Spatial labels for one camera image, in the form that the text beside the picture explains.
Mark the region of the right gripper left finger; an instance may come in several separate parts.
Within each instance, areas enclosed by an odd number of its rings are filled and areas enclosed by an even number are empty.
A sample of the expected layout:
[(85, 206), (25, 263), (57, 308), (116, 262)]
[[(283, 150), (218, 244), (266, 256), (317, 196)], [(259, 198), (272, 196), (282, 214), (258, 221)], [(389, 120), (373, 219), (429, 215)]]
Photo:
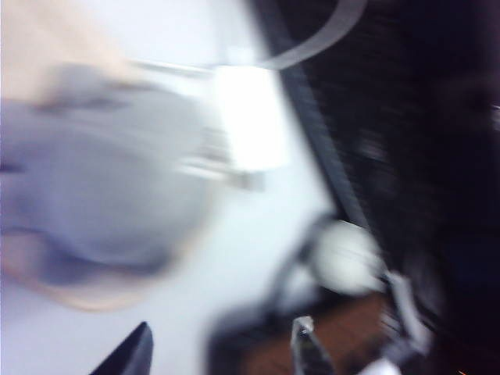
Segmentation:
[(149, 375), (152, 365), (152, 330), (141, 322), (91, 375)]

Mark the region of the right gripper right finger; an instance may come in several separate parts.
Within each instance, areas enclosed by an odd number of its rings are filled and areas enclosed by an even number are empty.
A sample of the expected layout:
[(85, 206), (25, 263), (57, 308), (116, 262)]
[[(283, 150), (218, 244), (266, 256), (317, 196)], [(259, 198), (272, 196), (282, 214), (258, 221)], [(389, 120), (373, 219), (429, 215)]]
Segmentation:
[(313, 318), (300, 316), (291, 330), (293, 374), (332, 374), (332, 362), (314, 333)]

